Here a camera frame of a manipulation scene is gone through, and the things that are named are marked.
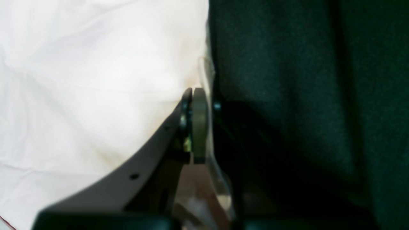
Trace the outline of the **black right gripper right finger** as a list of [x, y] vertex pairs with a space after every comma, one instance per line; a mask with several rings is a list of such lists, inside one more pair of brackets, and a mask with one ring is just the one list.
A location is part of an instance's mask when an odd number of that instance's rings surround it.
[[282, 137], [243, 103], [193, 92], [192, 150], [206, 163], [233, 230], [377, 230], [373, 216], [314, 178]]

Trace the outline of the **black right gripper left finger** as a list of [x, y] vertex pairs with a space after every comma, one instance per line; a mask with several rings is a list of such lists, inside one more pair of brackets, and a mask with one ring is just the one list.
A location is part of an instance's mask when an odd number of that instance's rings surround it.
[[43, 209], [34, 230], [181, 230], [171, 212], [180, 172], [190, 162], [192, 89], [125, 163], [88, 188]]

